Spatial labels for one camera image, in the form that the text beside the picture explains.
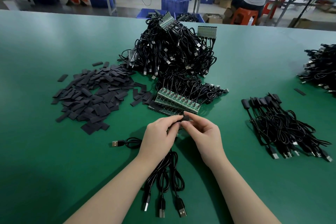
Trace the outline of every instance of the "right hand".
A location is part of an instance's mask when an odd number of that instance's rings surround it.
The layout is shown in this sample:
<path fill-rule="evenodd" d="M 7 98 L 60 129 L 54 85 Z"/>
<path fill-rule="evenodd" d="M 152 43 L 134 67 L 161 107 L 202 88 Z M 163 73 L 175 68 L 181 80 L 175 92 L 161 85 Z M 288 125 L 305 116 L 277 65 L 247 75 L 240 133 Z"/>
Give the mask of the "right hand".
<path fill-rule="evenodd" d="M 204 163 L 212 169 L 225 161 L 227 158 L 218 126 L 193 113 L 184 114 L 189 115 L 191 121 L 182 121 L 181 125 L 195 141 Z"/>

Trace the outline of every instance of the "fingers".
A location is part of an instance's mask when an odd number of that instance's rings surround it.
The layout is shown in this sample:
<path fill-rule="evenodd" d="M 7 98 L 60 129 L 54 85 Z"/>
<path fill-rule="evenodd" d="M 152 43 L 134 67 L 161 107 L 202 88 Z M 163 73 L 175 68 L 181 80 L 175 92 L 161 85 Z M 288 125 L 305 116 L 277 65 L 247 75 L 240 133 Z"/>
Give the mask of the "fingers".
<path fill-rule="evenodd" d="M 211 121 L 209 121 L 209 120 L 207 120 L 207 119 L 205 119 L 201 116 L 195 115 L 191 112 L 186 112 L 185 111 L 184 115 L 189 115 L 190 119 L 195 121 L 200 127 L 203 127 L 203 128 L 204 127 L 212 127 L 214 125 Z"/>
<path fill-rule="evenodd" d="M 194 139 L 194 141 L 197 141 L 200 136 L 202 136 L 202 133 L 197 130 L 190 122 L 188 121 L 182 121 L 181 122 L 182 127 L 188 132 L 189 135 Z"/>
<path fill-rule="evenodd" d="M 170 127 L 171 124 L 177 122 L 178 120 L 182 119 L 183 115 L 174 115 L 174 116 L 170 116 L 170 117 L 166 117 L 166 118 L 160 118 L 157 120 L 157 122 L 159 122 L 160 124 L 162 124 L 162 126 L 165 127 Z"/>
<path fill-rule="evenodd" d="M 180 122 L 177 122 L 175 123 L 173 126 L 171 126 L 171 128 L 169 129 L 169 132 L 168 132 L 168 135 L 167 137 L 170 139 L 170 140 L 174 140 L 178 131 L 179 131 L 179 128 L 180 128 Z"/>

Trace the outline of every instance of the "gray floor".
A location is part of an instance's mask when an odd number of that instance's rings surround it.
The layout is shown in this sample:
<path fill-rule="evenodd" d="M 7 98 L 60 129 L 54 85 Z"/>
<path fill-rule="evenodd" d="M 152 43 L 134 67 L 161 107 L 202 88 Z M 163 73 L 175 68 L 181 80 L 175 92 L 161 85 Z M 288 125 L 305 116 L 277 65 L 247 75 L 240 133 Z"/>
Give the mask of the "gray floor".
<path fill-rule="evenodd" d="M 191 0 L 189 3 L 189 12 L 193 11 L 194 1 Z M 107 9 L 92 8 L 90 5 L 83 7 L 80 5 L 66 6 L 67 0 L 61 0 L 59 5 L 53 6 L 40 6 L 40 5 L 30 5 L 27 0 L 17 0 L 17 5 L 13 0 L 0 0 L 0 9 L 6 10 L 22 10 L 22 11 L 36 11 L 36 12 L 46 12 L 46 13 L 65 13 L 65 14 L 85 14 L 85 15 L 100 15 L 108 16 Z M 161 8 L 161 0 L 116 0 L 117 2 L 117 13 L 114 16 L 119 17 L 131 17 L 135 18 L 142 8 Z M 279 27 L 287 27 L 291 20 L 297 17 L 303 9 L 303 6 L 293 6 L 290 5 L 287 12 L 280 21 Z M 199 13 L 217 13 L 223 14 L 225 12 L 224 8 L 218 5 L 208 5 L 200 4 Z M 273 21 L 280 16 L 282 9 L 277 9 L 273 18 Z M 319 30 L 329 30 L 336 31 L 336 14 L 324 13 L 314 7 L 309 8 L 302 16 L 312 20 L 310 29 Z"/>

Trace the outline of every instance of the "green workbench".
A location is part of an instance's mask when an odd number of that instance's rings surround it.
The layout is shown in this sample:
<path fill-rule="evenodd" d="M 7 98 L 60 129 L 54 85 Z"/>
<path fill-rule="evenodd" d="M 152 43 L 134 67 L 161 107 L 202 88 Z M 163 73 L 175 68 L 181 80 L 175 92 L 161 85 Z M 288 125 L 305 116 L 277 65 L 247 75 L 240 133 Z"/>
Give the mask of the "green workbench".
<path fill-rule="evenodd" d="M 91 136 L 81 123 L 56 123 L 61 105 L 52 96 L 72 75 L 98 61 L 116 63 L 145 30 L 142 19 L 0 10 L 0 223 L 62 223 L 136 155 L 108 143 L 141 137 L 146 125 L 162 117 L 146 105 L 132 107 L 129 94 L 120 110 L 109 115 L 107 131 Z M 204 25 L 185 23 L 187 27 Z M 304 49 L 336 43 L 336 32 L 217 25 L 217 62 L 205 82 L 230 92 L 200 114 L 217 124 L 231 163 L 283 223 L 335 223 L 335 162 L 300 157 L 273 160 L 260 146 L 241 99 L 277 93 L 284 109 L 316 128 L 319 139 L 335 143 L 336 99 L 321 88 L 300 84 L 296 77 L 308 61 Z M 62 74 L 65 82 L 57 82 Z M 149 76 L 136 82 L 153 85 Z M 299 88 L 307 95 L 298 94 Z M 179 196 L 186 218 L 179 218 L 166 193 L 166 218 L 159 219 L 157 188 L 147 212 L 140 192 L 124 223 L 231 223 L 225 201 L 193 141 L 182 136 L 178 171 L 185 180 Z M 336 145 L 327 148 L 336 159 Z"/>

